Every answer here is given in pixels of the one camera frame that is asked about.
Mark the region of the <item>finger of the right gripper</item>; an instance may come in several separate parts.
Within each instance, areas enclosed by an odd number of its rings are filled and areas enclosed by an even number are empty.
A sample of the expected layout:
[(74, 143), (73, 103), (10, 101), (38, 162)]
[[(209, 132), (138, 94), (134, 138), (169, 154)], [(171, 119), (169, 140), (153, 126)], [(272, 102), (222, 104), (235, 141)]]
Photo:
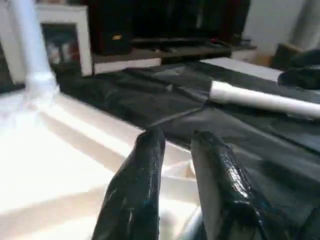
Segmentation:
[(320, 64), (320, 50), (311, 49), (296, 54), (290, 60), (290, 67), (303, 68), (307, 66), (315, 66)]
[(279, 75), (277, 83), (284, 87), (319, 91), (320, 66), (308, 65), (289, 69)]

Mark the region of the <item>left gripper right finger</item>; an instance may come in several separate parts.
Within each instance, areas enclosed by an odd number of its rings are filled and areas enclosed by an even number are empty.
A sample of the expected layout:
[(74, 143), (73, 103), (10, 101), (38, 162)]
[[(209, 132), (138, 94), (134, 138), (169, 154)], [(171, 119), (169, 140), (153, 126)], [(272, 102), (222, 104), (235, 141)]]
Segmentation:
[(251, 175), (233, 149), (210, 131), (190, 141), (192, 163), (209, 240), (294, 240), (285, 194)]

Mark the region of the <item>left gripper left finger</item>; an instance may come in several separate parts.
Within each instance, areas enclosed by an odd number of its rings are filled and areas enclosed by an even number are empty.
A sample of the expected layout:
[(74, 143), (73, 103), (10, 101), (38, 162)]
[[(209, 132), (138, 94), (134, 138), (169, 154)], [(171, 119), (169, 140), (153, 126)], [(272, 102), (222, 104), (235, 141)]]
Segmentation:
[(94, 240), (157, 240), (166, 140), (158, 127), (135, 140), (110, 181), (92, 234)]

